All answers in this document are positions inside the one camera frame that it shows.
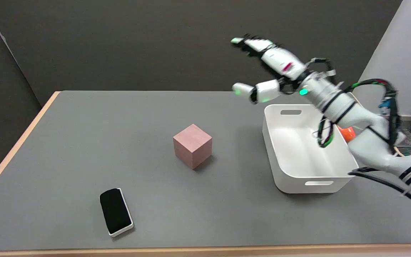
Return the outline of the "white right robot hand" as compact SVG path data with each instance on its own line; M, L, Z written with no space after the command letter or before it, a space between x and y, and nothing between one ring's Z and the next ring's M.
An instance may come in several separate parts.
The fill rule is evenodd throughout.
M274 76L274 79L260 82L254 86L237 82L233 92L246 97L253 104L273 100L284 94L285 86L294 91L312 72L292 52L268 39L259 36L244 35L231 41L234 47L240 48L250 57L257 57L262 66Z

